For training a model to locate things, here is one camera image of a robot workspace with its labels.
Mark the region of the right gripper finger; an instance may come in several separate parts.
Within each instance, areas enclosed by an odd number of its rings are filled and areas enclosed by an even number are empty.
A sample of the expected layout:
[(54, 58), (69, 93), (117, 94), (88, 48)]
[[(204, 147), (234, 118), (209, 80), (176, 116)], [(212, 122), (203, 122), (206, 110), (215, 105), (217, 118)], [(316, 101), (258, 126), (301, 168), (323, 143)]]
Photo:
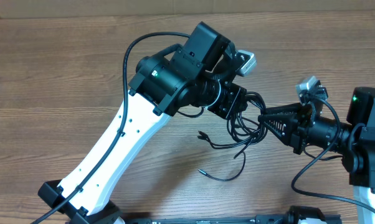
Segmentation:
[(286, 146), (299, 146), (298, 116), (296, 113), (263, 114), (259, 123), (264, 125)]
[(275, 107), (267, 108), (265, 110), (265, 114), (298, 113), (298, 111), (302, 108), (303, 108), (303, 105), (301, 103), (293, 103), (293, 104), (289, 104), (289, 105), (275, 106)]

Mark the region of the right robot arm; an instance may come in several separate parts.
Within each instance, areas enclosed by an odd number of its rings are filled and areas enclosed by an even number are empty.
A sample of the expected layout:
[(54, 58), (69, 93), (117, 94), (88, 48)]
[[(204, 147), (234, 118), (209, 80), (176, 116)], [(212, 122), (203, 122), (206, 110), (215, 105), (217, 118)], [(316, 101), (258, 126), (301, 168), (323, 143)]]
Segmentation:
[[(307, 146), (322, 148), (293, 178), (291, 188), (302, 195), (354, 204), (360, 223), (375, 223), (375, 88), (354, 89), (345, 123), (328, 103), (325, 87), (301, 90), (298, 95), (300, 102), (267, 108), (259, 116), (259, 123), (292, 147), (295, 154), (305, 152)], [(296, 187), (298, 178), (329, 151), (341, 156), (349, 184), (354, 187), (353, 199)]]

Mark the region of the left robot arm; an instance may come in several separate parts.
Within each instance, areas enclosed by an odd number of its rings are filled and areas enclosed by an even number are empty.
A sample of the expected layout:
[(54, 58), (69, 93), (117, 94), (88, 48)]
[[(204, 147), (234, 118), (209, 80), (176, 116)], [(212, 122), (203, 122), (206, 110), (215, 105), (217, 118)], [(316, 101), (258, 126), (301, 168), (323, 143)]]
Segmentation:
[(184, 44), (142, 58), (133, 78), (123, 78), (123, 103), (109, 127), (68, 176), (45, 182), (39, 197), (72, 223), (120, 223), (110, 196), (141, 148), (182, 107), (223, 119), (244, 111), (246, 90), (233, 81), (256, 63), (252, 52), (237, 50), (205, 23)]

